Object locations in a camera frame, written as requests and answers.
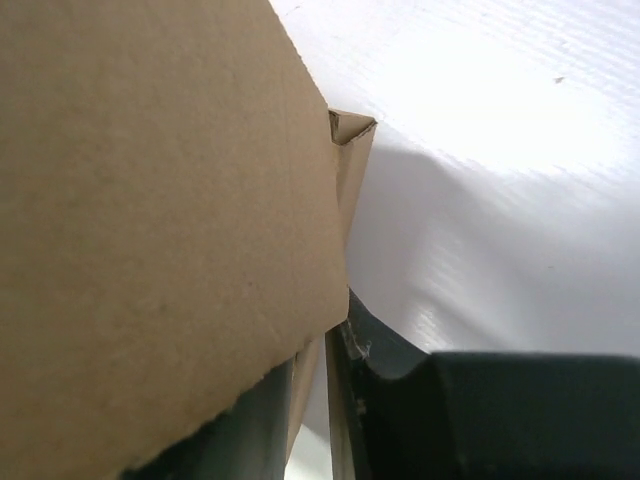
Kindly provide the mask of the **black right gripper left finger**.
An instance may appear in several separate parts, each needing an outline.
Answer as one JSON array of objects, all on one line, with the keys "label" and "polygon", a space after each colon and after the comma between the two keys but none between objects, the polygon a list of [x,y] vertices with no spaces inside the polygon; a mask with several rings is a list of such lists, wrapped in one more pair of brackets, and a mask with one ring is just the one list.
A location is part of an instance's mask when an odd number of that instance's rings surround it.
[{"label": "black right gripper left finger", "polygon": [[282,479],[293,361],[269,371],[193,435],[120,475],[130,480]]}]

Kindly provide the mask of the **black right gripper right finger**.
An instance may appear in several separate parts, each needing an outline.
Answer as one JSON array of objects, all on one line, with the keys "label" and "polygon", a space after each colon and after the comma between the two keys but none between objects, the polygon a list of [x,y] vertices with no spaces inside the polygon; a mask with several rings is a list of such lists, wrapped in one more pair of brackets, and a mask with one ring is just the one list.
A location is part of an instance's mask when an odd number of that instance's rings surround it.
[{"label": "black right gripper right finger", "polygon": [[327,335],[337,479],[635,479],[639,361],[424,352],[356,297]]}]

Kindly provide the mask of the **brown cardboard box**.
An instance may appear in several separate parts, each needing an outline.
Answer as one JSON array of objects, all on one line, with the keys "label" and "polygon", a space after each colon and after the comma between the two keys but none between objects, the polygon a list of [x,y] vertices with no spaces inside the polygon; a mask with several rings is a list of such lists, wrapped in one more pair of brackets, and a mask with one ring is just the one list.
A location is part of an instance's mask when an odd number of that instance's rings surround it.
[{"label": "brown cardboard box", "polygon": [[114,479],[346,318],[330,110],[267,1],[1,5],[1,475]]}]

